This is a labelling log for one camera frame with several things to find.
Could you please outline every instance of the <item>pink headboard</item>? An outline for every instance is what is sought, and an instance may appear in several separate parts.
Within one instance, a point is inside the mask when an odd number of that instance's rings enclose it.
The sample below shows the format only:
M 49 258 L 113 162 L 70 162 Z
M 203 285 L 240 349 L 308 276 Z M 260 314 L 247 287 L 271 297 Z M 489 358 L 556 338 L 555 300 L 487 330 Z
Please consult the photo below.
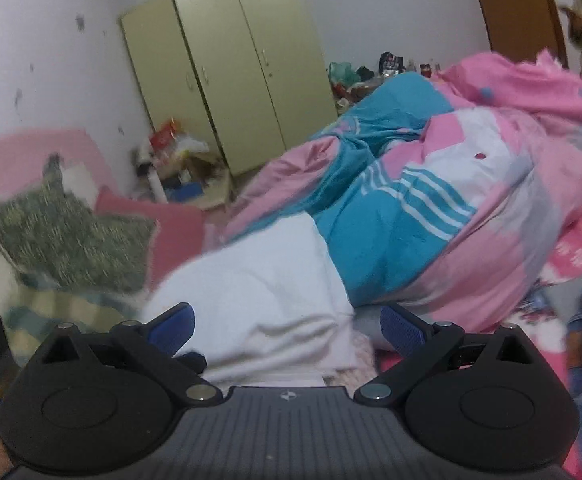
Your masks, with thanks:
M 52 153 L 62 155 L 67 167 L 83 162 L 99 187 L 117 190 L 109 166 L 86 131 L 23 130 L 0 137 L 0 197 L 39 181 Z

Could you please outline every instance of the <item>wardrobe door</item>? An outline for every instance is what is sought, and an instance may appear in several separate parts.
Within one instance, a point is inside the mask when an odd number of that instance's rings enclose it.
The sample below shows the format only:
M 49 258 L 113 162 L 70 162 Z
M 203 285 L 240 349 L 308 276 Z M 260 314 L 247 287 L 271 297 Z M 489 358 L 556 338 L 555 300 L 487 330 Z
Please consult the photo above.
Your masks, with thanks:
M 121 21 L 153 128 L 179 119 L 186 131 L 219 153 L 173 0 L 150 0 Z
M 240 0 L 287 149 L 337 119 L 305 0 Z
M 269 90 L 239 0 L 175 0 L 231 173 L 281 155 Z

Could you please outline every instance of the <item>gray ridged panel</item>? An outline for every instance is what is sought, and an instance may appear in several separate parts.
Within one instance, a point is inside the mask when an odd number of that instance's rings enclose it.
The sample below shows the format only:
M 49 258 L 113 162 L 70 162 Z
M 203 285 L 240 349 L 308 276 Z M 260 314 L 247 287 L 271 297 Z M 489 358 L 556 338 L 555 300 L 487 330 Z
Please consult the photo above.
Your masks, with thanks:
M 52 478 L 27 470 L 9 477 Z M 569 478 L 557 466 L 493 475 L 453 465 L 412 441 L 390 410 L 355 404 L 343 388 L 236 388 L 220 406 L 186 412 L 149 456 L 84 480 Z

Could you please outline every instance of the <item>black device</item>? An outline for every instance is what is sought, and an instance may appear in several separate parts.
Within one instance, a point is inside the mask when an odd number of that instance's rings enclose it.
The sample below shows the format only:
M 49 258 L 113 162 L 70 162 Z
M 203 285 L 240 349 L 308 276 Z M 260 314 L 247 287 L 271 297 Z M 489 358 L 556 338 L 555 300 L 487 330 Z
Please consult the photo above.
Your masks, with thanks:
M 524 332 L 467 335 L 393 305 L 421 344 L 344 388 L 232 388 L 172 358 L 193 310 L 85 335 L 60 324 L 0 404 L 10 480 L 561 479 L 569 393 Z

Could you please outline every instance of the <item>brown door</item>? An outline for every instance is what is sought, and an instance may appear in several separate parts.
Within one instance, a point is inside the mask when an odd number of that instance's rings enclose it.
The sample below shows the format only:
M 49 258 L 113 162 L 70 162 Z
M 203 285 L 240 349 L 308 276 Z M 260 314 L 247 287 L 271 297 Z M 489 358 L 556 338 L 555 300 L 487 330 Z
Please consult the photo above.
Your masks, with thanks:
M 554 0 L 480 0 L 492 50 L 512 61 L 535 60 L 544 48 L 566 66 Z

